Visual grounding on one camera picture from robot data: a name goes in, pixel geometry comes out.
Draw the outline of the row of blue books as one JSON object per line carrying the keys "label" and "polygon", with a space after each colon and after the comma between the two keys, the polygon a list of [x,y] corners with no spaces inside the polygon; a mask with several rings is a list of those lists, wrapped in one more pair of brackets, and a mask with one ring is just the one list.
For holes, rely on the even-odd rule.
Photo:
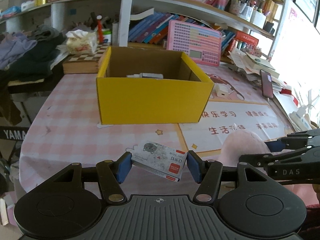
{"label": "row of blue books", "polygon": [[150,43],[162,30],[168,27],[171,20],[178,19],[179,14],[155,12],[140,20],[129,29],[128,42]]}

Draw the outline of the red box on shelf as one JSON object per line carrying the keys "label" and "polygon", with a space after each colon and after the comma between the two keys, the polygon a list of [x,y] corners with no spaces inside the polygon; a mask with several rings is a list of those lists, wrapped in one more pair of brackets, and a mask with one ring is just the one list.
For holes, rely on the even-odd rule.
{"label": "red box on shelf", "polygon": [[236,40],[246,42],[249,45],[252,45],[254,47],[258,46],[259,40],[247,33],[244,33],[243,31],[237,31],[236,35],[234,37]]}

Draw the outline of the yellow cardboard box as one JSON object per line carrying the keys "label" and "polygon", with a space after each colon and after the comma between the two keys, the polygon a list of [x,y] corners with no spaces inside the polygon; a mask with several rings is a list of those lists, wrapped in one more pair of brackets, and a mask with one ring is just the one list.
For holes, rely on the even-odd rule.
{"label": "yellow cardboard box", "polygon": [[[139,73],[163,79],[128,78]],[[197,123],[214,83],[184,52],[109,46],[96,78],[103,125]]]}

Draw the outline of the large white charger cube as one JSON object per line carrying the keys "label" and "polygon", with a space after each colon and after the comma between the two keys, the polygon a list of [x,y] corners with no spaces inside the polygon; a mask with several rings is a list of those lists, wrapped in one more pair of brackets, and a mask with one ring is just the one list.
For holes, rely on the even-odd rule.
{"label": "large white charger cube", "polygon": [[218,97],[227,98],[231,94],[232,90],[223,83],[216,83],[214,85],[214,91],[216,92]]}

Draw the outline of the pink plush pig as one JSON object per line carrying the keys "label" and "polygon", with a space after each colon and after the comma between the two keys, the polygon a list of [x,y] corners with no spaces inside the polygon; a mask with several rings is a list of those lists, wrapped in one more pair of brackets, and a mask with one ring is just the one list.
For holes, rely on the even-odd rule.
{"label": "pink plush pig", "polygon": [[261,138],[250,131],[232,131],[223,142],[217,160],[224,166],[236,167],[241,155],[271,153]]}

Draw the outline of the white spray bottle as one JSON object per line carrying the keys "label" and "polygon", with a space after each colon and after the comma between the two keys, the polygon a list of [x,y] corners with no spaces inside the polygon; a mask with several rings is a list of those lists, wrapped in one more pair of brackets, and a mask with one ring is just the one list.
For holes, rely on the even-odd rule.
{"label": "white spray bottle", "polygon": [[132,74],[127,75],[128,78],[146,78],[146,79],[163,79],[162,74],[156,74],[156,73],[139,73],[139,74]]}

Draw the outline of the tissue box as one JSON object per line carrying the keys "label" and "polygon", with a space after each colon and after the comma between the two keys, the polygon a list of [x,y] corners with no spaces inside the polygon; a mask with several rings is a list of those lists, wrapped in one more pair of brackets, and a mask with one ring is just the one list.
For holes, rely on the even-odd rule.
{"label": "tissue box", "polygon": [[66,33],[67,50],[71,55],[92,54],[96,51],[98,42],[95,32],[80,29]]}

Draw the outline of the black smartphone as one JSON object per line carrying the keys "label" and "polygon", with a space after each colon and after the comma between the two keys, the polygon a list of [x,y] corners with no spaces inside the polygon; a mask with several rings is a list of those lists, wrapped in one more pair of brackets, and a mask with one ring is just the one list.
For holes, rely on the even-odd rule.
{"label": "black smartphone", "polygon": [[262,95],[268,99],[273,99],[272,76],[270,73],[260,70]]}

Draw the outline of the pink keyboard toy board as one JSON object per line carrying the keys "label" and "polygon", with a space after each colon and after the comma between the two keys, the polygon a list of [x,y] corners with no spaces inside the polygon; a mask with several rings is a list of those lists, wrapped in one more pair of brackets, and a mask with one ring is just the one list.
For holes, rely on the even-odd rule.
{"label": "pink keyboard toy board", "polygon": [[169,22],[167,50],[184,52],[197,64],[219,66],[221,44],[219,31],[178,20]]}

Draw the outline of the pile of clothes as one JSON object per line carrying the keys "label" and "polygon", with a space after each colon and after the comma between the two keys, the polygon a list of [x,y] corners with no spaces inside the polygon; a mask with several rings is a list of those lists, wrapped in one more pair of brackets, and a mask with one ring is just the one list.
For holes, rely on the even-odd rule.
{"label": "pile of clothes", "polygon": [[1,42],[1,86],[10,81],[37,81],[52,74],[52,64],[60,54],[65,35],[48,25],[39,25],[28,36],[6,35]]}

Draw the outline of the red white bottle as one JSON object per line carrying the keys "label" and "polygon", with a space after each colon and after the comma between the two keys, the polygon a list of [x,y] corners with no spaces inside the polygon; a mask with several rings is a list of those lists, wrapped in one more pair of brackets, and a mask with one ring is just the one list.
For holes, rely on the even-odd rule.
{"label": "red white bottle", "polygon": [[101,23],[102,16],[101,16],[101,15],[98,15],[98,16],[96,17],[96,19],[97,19],[97,28],[98,28],[99,43],[100,43],[100,44],[103,44],[103,42],[104,42],[103,26],[102,26],[102,23]]}

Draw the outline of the white shelf post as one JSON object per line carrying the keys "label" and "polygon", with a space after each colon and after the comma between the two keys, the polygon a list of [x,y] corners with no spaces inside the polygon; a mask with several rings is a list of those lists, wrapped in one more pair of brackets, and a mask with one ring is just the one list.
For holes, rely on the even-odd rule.
{"label": "white shelf post", "polygon": [[121,0],[118,26],[118,46],[120,47],[127,47],[131,7],[132,0]]}

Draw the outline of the stack of papers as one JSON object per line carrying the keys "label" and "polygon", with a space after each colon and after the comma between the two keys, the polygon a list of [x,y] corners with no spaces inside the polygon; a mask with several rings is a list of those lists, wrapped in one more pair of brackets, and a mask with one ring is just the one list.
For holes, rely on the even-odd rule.
{"label": "stack of papers", "polygon": [[281,91],[284,88],[285,84],[279,80],[279,73],[267,60],[244,53],[238,49],[230,52],[228,57],[235,65],[234,70],[242,72],[249,81],[261,85],[260,71],[263,70],[271,75],[273,90]]}

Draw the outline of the checkered chess board box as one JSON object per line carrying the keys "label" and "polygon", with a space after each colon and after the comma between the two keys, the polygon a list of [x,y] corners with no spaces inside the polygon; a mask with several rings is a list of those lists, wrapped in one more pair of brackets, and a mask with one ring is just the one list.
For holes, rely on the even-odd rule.
{"label": "checkered chess board box", "polygon": [[93,54],[71,55],[63,62],[64,74],[96,74],[109,45],[101,44]]}

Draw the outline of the pink cartoon table mat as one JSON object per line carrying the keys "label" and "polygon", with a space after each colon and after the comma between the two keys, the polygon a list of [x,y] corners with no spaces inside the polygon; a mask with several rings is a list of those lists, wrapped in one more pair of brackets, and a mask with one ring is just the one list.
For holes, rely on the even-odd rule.
{"label": "pink cartoon table mat", "polygon": [[32,190],[71,163],[90,167],[116,160],[143,140],[219,159],[226,157],[220,149],[235,129],[254,132],[264,141],[292,132],[274,103],[241,75],[225,67],[205,66],[203,71],[226,83],[233,94],[228,99],[212,96],[196,124],[101,125],[94,75],[64,76],[23,141],[19,174],[23,189]]}

